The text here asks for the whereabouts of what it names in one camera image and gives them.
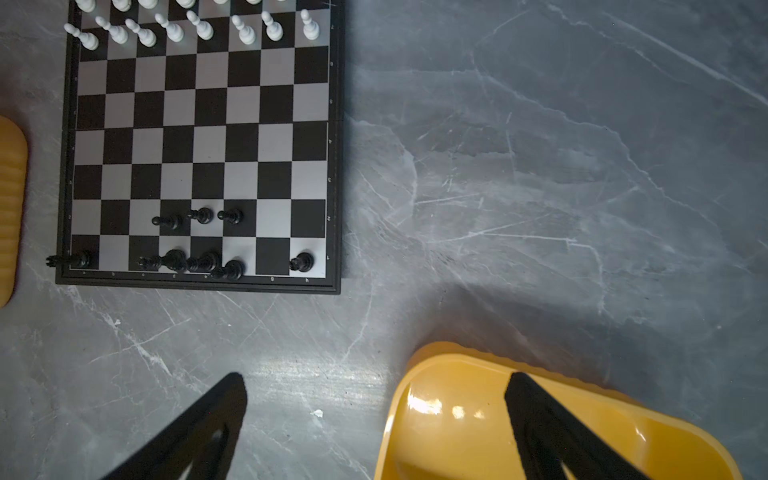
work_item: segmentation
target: grey marble surface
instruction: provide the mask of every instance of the grey marble surface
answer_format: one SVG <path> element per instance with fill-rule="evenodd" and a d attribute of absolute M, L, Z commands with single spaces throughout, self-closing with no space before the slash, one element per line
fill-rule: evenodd
<path fill-rule="evenodd" d="M 341 296 L 55 285 L 65 7 L 3 13 L 31 153 L 3 478 L 97 478 L 233 370 L 231 478 L 372 478 L 436 339 L 619 389 L 768 475 L 765 2 L 352 0 Z"/>

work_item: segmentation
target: chessboard frame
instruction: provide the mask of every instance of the chessboard frame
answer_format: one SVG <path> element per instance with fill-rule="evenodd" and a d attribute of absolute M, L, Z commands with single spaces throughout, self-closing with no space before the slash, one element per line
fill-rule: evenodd
<path fill-rule="evenodd" d="M 183 281 L 176 280 L 176 273 L 139 271 L 120 272 L 121 278 L 116 278 L 115 272 L 101 270 L 76 270 L 68 266 L 57 266 L 55 282 L 58 285 L 88 285 L 88 286 L 124 286 L 130 288 L 163 288 L 178 290 L 212 290 L 240 292 L 272 292 L 272 293 L 319 293 L 329 295 L 341 294 L 341 261 L 342 261 L 342 232 L 341 232 L 341 190 L 342 190 L 342 159 L 343 159 L 343 105 L 344 105 L 344 70 L 346 63 L 345 30 L 346 30 L 346 0 L 328 0 L 335 8 L 331 8 L 329 41 L 329 120 L 328 120 L 328 185 L 326 212 L 336 214 L 328 217 L 326 224 L 326 277 L 306 278 L 300 276 L 281 276 L 280 283 L 274 283 L 274 277 L 249 276 L 249 283 L 225 281 Z M 73 25 L 81 24 L 83 12 L 74 0 L 69 0 L 68 22 Z M 74 136 L 76 132 L 76 110 L 78 106 L 78 82 L 74 72 L 78 70 L 80 51 L 79 40 L 67 35 L 64 105 L 61 121 L 61 168 L 59 175 L 57 255 L 69 254 L 71 242 L 71 201 L 74 187 L 71 179 L 74 176 Z"/>

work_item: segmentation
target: black pawn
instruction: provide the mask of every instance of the black pawn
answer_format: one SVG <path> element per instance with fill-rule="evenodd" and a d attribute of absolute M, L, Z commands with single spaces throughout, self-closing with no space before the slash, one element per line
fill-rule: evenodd
<path fill-rule="evenodd" d="M 227 265 L 214 268 L 214 270 L 210 273 L 210 276 L 214 280 L 234 281 L 239 280 L 243 276 L 244 270 L 245 265 L 243 265 L 243 262 L 239 260 L 230 260 L 227 262 Z"/>
<path fill-rule="evenodd" d="M 183 221 L 181 215 L 171 214 L 167 217 L 154 217 L 152 219 L 152 224 L 170 228 L 171 230 L 178 230 Z"/>
<path fill-rule="evenodd" d="M 199 210 L 190 210 L 190 213 L 187 214 L 187 218 L 197 220 L 202 224 L 210 223 L 210 221 L 214 219 L 214 211 L 206 207 Z"/>
<path fill-rule="evenodd" d="M 168 250 L 163 257 L 153 255 L 152 257 L 139 257 L 139 266 L 142 269 L 160 268 L 165 266 L 174 272 L 183 272 L 187 269 L 187 256 L 181 250 Z"/>
<path fill-rule="evenodd" d="M 91 252 L 78 252 L 74 255 L 51 255 L 45 259 L 48 266 L 69 265 L 71 268 L 86 268 L 91 265 Z"/>
<path fill-rule="evenodd" d="M 219 220 L 237 225 L 243 220 L 243 212 L 237 208 L 230 208 L 229 210 L 222 210 L 218 213 Z"/>
<path fill-rule="evenodd" d="M 312 255 L 307 252 L 302 252 L 290 261 L 290 269 L 294 272 L 297 270 L 300 272 L 309 272 L 314 264 L 315 259 Z"/>
<path fill-rule="evenodd" d="M 203 253 L 200 258 L 187 258 L 187 270 L 192 273 L 210 272 L 221 266 L 221 258 L 217 253 Z"/>

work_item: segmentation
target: white pawn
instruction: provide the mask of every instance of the white pawn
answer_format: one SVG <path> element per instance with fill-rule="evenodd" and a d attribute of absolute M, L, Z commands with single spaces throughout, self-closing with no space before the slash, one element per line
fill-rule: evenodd
<path fill-rule="evenodd" d="M 121 12 L 131 10 L 131 0 L 112 0 L 112 5 Z"/>
<path fill-rule="evenodd" d="M 145 47 L 154 47 L 157 43 L 157 36 L 149 28 L 142 28 L 138 23 L 134 22 L 131 18 L 125 19 L 125 26 L 128 27 L 133 33 L 139 36 L 139 41 Z"/>
<path fill-rule="evenodd" d="M 211 37 L 214 36 L 214 28 L 210 26 L 210 23 L 204 20 L 200 20 L 200 17 L 198 17 L 195 12 L 187 10 L 187 18 L 189 18 L 189 21 L 192 22 L 192 25 L 197 27 L 198 37 L 202 38 L 203 40 L 210 40 Z"/>
<path fill-rule="evenodd" d="M 256 41 L 256 32 L 249 25 L 245 25 L 239 15 L 232 15 L 232 23 L 240 32 L 238 35 L 245 45 L 250 45 Z"/>
<path fill-rule="evenodd" d="M 128 32 L 125 31 L 125 28 L 112 25 L 110 22 L 107 22 L 106 18 L 96 17 L 96 25 L 108 31 L 109 35 L 112 35 L 112 40 L 115 40 L 117 43 L 123 44 L 128 41 Z"/>
<path fill-rule="evenodd" d="M 74 0 L 74 3 L 78 4 L 78 7 L 86 13 L 90 13 L 96 8 L 96 0 Z"/>
<path fill-rule="evenodd" d="M 96 38 L 96 35 L 80 31 L 71 23 L 65 23 L 64 30 L 66 30 L 68 34 L 79 39 L 80 43 L 82 43 L 88 50 L 95 50 L 98 48 L 98 38 Z"/>
<path fill-rule="evenodd" d="M 184 29 L 178 24 L 169 22 L 163 15 L 159 13 L 154 14 L 154 20 L 165 28 L 168 34 L 168 40 L 179 42 L 184 39 Z"/>
<path fill-rule="evenodd" d="M 301 11 L 301 21 L 304 22 L 304 36 L 309 40 L 316 40 L 320 36 L 320 25 L 312 20 L 306 8 Z"/>
<path fill-rule="evenodd" d="M 266 25 L 266 36 L 272 41 L 278 41 L 283 37 L 283 26 L 272 19 L 272 15 L 266 10 L 261 12 L 261 19 Z"/>

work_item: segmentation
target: yellow tray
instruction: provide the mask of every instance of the yellow tray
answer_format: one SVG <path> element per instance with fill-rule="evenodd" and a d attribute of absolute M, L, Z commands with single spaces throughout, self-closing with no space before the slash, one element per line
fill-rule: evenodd
<path fill-rule="evenodd" d="M 628 397 L 454 343 L 409 361 L 389 408 L 376 480 L 525 479 L 504 392 L 526 372 L 653 480 L 741 480 L 712 435 Z"/>
<path fill-rule="evenodd" d="M 13 293 L 22 229 L 27 141 L 21 129 L 0 117 L 0 307 Z"/>

